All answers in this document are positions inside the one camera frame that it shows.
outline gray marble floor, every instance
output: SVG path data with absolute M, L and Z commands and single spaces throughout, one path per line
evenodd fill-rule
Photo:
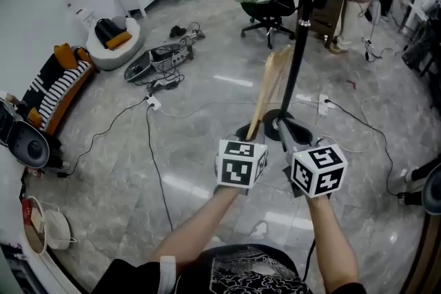
M 239 36 L 249 18 L 234 0 L 160 0 L 147 15 L 140 20 L 147 30 L 145 48 L 168 42 L 173 25 L 185 27 L 192 21 L 199 22 L 207 36 L 195 43 L 194 60 L 179 67 L 185 80 L 175 90 L 156 95 L 164 112 L 182 116 L 207 102 L 256 102 L 269 50 L 263 31 Z M 294 19 L 286 19 L 285 24 L 293 25 Z M 364 31 L 370 33 L 367 23 Z M 279 50 L 289 39 L 276 32 L 273 42 Z M 393 25 L 381 23 L 373 42 L 378 51 L 387 47 L 399 51 L 404 40 Z M 68 146 L 65 158 L 70 162 L 88 149 L 92 136 L 106 130 L 122 109 L 146 95 L 145 87 L 124 81 L 124 69 L 97 74 L 71 109 L 59 134 Z M 356 82 L 356 90 L 347 80 Z M 398 180 L 402 168 L 421 165 L 437 154 L 441 124 L 437 112 L 429 109 L 426 83 L 392 51 L 368 63 L 360 41 L 356 49 L 334 56 L 311 34 L 294 98 L 302 94 L 314 101 L 319 92 L 359 117 L 361 102 L 371 98 L 364 110 L 369 122 L 387 136 L 394 161 L 390 182 L 394 192 L 404 188 Z M 88 290 L 115 258 L 133 265 L 144 263 L 169 232 L 148 149 L 146 108 L 143 103 L 124 113 L 110 132 L 96 138 L 92 151 L 68 179 L 29 179 L 30 194 L 57 203 L 67 216 L 78 242 L 67 251 L 57 251 L 57 257 Z M 218 140 L 247 123 L 254 108 L 247 103 L 212 103 L 189 118 L 149 112 L 152 146 L 174 225 L 211 196 Z M 300 120 L 317 121 L 314 105 L 291 104 L 290 110 Z M 371 132 L 338 109 L 329 110 L 318 128 L 347 149 L 360 151 L 371 144 Z M 249 234 L 254 223 L 266 219 L 269 239 L 292 256 L 302 273 L 313 240 L 307 204 L 291 194 L 282 173 L 287 164 L 280 143 L 267 143 L 266 174 L 247 197 L 237 199 L 217 235 L 235 243 Z M 387 193 L 390 164 L 381 136 L 376 135 L 369 151 L 345 156 L 349 171 L 332 203 L 358 257 L 361 281 L 369 293 L 398 293 L 418 245 L 424 212 L 419 207 L 401 207 Z M 324 293 L 315 257 L 307 283 L 315 293 Z

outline black sleeve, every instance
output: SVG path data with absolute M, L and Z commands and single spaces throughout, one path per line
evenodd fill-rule
M 367 294 L 366 289 L 360 283 L 349 283 L 341 286 L 332 294 Z
M 160 280 L 158 262 L 148 262 L 134 267 L 124 260 L 116 259 L 99 280 L 92 294 L 102 293 L 157 293 Z

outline sofa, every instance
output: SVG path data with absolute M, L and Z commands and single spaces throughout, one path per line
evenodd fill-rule
M 112 19 L 119 27 L 125 25 L 125 30 L 132 35 L 132 38 L 114 50 L 104 48 L 103 44 L 101 44 L 95 35 L 94 26 L 90 28 L 88 41 L 85 46 L 90 53 L 92 61 L 100 69 L 113 70 L 124 65 L 133 58 L 144 43 L 145 36 L 143 36 L 141 27 L 136 20 L 124 17 L 122 17 L 122 20 L 123 24 L 119 25 L 121 23 L 121 17 Z
M 53 54 L 35 76 L 23 101 L 27 110 L 36 108 L 41 116 L 36 128 L 53 135 L 77 92 L 94 72 L 94 64 L 81 47 L 73 47 L 77 68 L 65 69 Z

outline chair base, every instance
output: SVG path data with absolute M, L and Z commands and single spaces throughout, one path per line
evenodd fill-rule
M 255 20 L 254 18 L 251 18 L 249 21 L 251 23 L 253 23 L 254 20 Z M 269 49 L 273 49 L 273 45 L 271 44 L 271 30 L 273 30 L 273 29 L 276 29 L 276 30 L 279 30 L 279 31 L 282 31 L 284 33 L 289 34 L 289 39 L 291 39 L 291 40 L 296 39 L 296 34 L 293 31 L 288 30 L 287 28 L 284 28 L 283 26 L 281 26 L 281 23 L 282 23 L 281 17 L 276 17 L 276 18 L 272 18 L 272 19 L 271 18 L 257 19 L 257 21 L 259 21 L 260 23 L 243 28 L 242 31 L 240 32 L 240 36 L 245 37 L 246 31 L 255 30 L 257 28 L 266 28 L 267 29 L 267 40 L 268 40 L 267 46 Z

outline office chair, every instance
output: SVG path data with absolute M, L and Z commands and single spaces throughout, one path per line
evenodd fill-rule
M 296 38 L 296 34 L 281 26 L 282 17 L 291 16 L 296 8 L 288 6 L 283 0 L 260 0 L 257 3 L 240 3 L 242 9 L 251 17 L 249 20 L 254 23 L 255 20 L 259 21 L 256 25 L 251 25 L 243 28 L 240 32 L 241 37 L 245 37 L 246 31 L 255 30 L 256 28 L 267 29 L 268 48 L 273 49 L 271 44 L 271 30 L 276 28 L 282 32 L 289 34 L 289 39 Z

